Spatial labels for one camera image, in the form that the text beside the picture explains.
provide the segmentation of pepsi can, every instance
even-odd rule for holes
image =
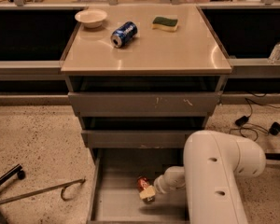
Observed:
[[[137,32],[138,29],[136,25],[128,21],[113,32],[111,35],[111,42],[114,47],[121,48],[126,45]]]

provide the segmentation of white bottle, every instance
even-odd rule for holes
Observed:
[[[280,59],[280,41],[274,46],[268,62],[274,63],[275,61],[277,61],[279,59]]]

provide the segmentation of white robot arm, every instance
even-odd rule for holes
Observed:
[[[198,131],[185,144],[184,167],[169,168],[154,186],[160,193],[186,186],[190,223],[245,224],[234,176],[258,176],[265,163],[262,148],[250,139]]]

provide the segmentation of floor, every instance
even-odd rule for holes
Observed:
[[[259,103],[261,97],[251,98]],[[280,108],[251,105],[250,123],[269,129],[280,123]],[[207,123],[207,129],[229,133],[234,122],[250,114],[250,106],[229,105],[222,101]],[[239,131],[231,133],[240,135]],[[268,135],[243,130],[243,134],[265,152],[280,152],[280,134]],[[0,176],[20,164],[26,173],[0,187],[0,200],[34,190],[86,178],[83,185],[74,185],[60,198],[61,190],[39,194],[0,205],[0,212],[9,224],[79,224],[86,223],[91,196],[94,164],[85,148],[78,119],[70,105],[0,105]],[[251,224],[280,224],[280,161],[267,161],[264,173],[254,179],[237,179],[245,211]]]

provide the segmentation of sponge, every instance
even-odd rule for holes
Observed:
[[[156,17],[152,22],[152,29],[160,29],[166,32],[175,32],[177,29],[178,19],[167,19]]]

